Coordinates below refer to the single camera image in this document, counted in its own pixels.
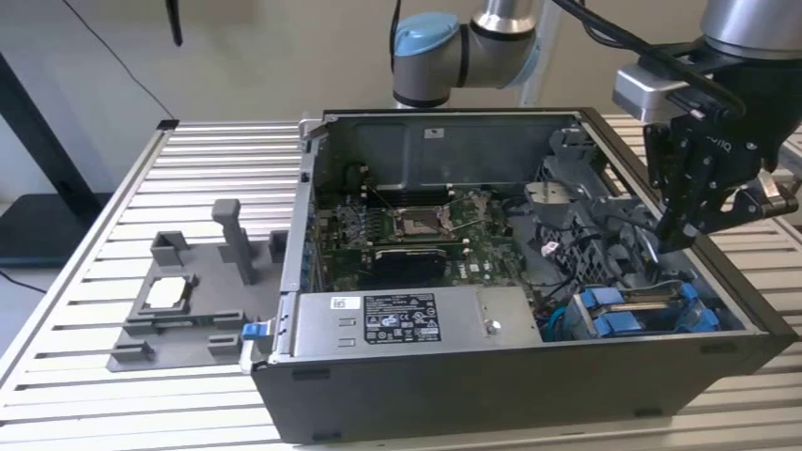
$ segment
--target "power supply label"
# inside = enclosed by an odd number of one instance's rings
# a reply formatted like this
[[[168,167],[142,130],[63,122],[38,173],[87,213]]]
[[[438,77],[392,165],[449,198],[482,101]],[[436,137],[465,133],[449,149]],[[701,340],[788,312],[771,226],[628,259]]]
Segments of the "power supply label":
[[[364,341],[370,345],[440,341],[432,293],[364,296]]]

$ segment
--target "open computer tower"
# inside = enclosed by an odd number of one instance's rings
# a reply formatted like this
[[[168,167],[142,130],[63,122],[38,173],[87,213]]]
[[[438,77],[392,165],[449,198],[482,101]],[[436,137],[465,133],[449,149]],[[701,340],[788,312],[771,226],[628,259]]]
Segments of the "open computer tower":
[[[269,346],[281,439],[675,414],[792,329],[589,109],[328,111],[302,140]]]

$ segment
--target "white wall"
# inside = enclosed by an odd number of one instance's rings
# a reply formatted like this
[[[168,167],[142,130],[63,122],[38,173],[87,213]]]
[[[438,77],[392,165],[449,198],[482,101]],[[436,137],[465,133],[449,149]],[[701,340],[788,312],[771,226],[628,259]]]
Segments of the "white wall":
[[[402,0],[401,14],[440,9],[465,21],[478,3]],[[655,42],[697,34],[700,0],[588,3]],[[161,0],[71,4],[180,119],[294,119],[304,111],[392,103],[392,0],[184,0],[181,48],[172,44]],[[110,191],[164,113],[59,1],[0,0],[0,8],[0,51],[91,188]],[[593,44],[565,17],[543,105],[613,111],[612,74],[631,59]],[[450,105],[502,107],[516,101],[513,90],[462,89]],[[50,191],[1,125],[0,200]]]

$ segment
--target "black stand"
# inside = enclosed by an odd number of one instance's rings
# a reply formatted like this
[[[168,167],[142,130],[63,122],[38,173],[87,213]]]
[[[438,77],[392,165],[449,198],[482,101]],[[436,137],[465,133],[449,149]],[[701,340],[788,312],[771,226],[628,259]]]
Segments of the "black stand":
[[[57,192],[21,196],[0,217],[0,267],[58,267],[109,195],[91,193],[1,54],[0,115]]]

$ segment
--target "metal table surface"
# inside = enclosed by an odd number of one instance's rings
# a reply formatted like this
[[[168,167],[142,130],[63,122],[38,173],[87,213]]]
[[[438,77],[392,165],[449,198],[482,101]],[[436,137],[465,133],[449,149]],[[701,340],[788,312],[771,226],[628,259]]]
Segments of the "metal table surface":
[[[607,120],[643,153],[637,122]],[[799,146],[802,135],[792,141]],[[237,366],[110,373],[105,363],[150,265],[154,232],[181,230],[190,242],[221,241],[209,220],[221,196],[240,199],[250,237],[285,228],[297,161],[297,123],[181,123],[156,134],[0,361],[10,368],[0,389],[0,449],[289,448]],[[799,234],[771,220],[712,239],[802,334]],[[378,446],[802,450],[802,343],[756,374],[716,382],[669,419],[320,447]]]

